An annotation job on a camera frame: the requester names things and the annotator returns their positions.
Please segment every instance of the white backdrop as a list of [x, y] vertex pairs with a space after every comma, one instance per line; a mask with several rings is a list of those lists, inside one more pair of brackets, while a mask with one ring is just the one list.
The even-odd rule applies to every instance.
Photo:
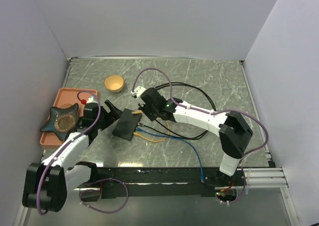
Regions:
[[318, 0], [278, 0], [244, 64], [303, 226], [319, 222], [318, 9]]
[[245, 59], [276, 0], [35, 0], [67, 57]]
[[0, 0], [0, 224], [13, 224], [67, 60], [33, 0]]

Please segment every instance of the gray marble table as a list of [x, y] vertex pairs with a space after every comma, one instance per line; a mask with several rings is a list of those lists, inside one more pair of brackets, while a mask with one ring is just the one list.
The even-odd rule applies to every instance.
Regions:
[[[109, 99], [115, 106], [136, 109], [137, 103], [130, 95], [132, 83], [136, 75], [147, 67], [163, 70], [171, 81], [180, 81], [203, 89], [214, 101], [217, 110], [236, 108], [254, 115], [252, 101], [238, 61], [189, 60], [189, 59], [73, 59], [66, 87], [96, 89], [100, 93], [101, 102]], [[104, 87], [104, 79], [111, 74], [124, 77], [125, 86], [120, 93], [111, 93]], [[166, 83], [166, 79], [156, 71], [144, 72], [137, 85], [145, 88]], [[161, 90], [168, 98], [168, 88]], [[173, 96], [193, 105], [211, 109], [207, 99], [199, 91], [183, 86], [173, 87]], [[252, 149], [262, 144], [257, 124], [247, 119], [254, 131], [254, 136], [247, 148]], [[141, 122], [166, 132], [156, 122], [143, 116]], [[198, 159], [192, 148], [186, 143], [174, 139], [166, 139], [161, 143], [147, 142], [134, 136], [126, 141], [112, 135], [113, 124], [98, 137], [91, 146], [84, 150], [77, 161], [100, 163], [104, 167], [136, 166], [136, 167], [198, 167]], [[203, 132], [197, 127], [170, 123], [171, 129], [185, 136], [193, 137]], [[198, 150], [203, 166], [218, 167], [223, 151], [219, 138], [212, 133], [201, 140], [191, 141]], [[243, 162], [245, 167], [267, 167], [265, 151], [252, 153]]]

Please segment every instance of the blue cable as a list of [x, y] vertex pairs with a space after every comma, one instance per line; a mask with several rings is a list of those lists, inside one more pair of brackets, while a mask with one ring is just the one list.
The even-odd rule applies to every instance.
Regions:
[[190, 147], [193, 148], [193, 150], [195, 151], [195, 153], [196, 153], [196, 155], [197, 155], [197, 157], [198, 157], [198, 161], [199, 161], [199, 165], [200, 165], [200, 180], [201, 180], [202, 183], [205, 182], [204, 170], [203, 170], [203, 166], [202, 166], [202, 164], [201, 164], [201, 160], [200, 160], [199, 154], [198, 154], [197, 150], [195, 149], [195, 147], [194, 147], [191, 143], [189, 143], [188, 141], [186, 141], [186, 140], [184, 140], [184, 139], [176, 138], [176, 137], [174, 137], [174, 136], [166, 136], [166, 135], [153, 134], [153, 133], [150, 133], [150, 132], [148, 132], [148, 131], [146, 131], [146, 130], [143, 130], [143, 129], [139, 128], [139, 127], [137, 127], [136, 129], [137, 129], [138, 131], [145, 132], [145, 133], [147, 133], [147, 134], [149, 134], [149, 135], [153, 135], [153, 136], [157, 136], [157, 137], [164, 137], [164, 138], [171, 138], [171, 139], [180, 140], [180, 141], [183, 141], [183, 142], [187, 143]]

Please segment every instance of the tan bowl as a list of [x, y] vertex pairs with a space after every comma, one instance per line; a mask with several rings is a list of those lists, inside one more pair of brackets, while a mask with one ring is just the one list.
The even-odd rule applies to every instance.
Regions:
[[109, 91], [119, 93], [124, 87], [124, 79], [120, 75], [110, 75], [104, 80], [104, 85]]

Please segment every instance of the pink tray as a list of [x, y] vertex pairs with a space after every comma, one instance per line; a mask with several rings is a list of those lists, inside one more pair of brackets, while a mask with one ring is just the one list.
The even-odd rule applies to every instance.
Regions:
[[[78, 114], [79, 117], [83, 116], [83, 109], [84, 105], [79, 102], [78, 98], [76, 97], [77, 93], [81, 90], [89, 90], [92, 93], [96, 94], [98, 97], [98, 91], [92, 89], [76, 89], [76, 88], [61, 88], [55, 98], [53, 106], [59, 108], [67, 108], [70, 105], [75, 103], [79, 104]], [[88, 99], [91, 95], [89, 93], [83, 92], [80, 95], [81, 99]], [[59, 148], [63, 142], [56, 137], [54, 133], [42, 133], [40, 144], [45, 149], [57, 149]]]

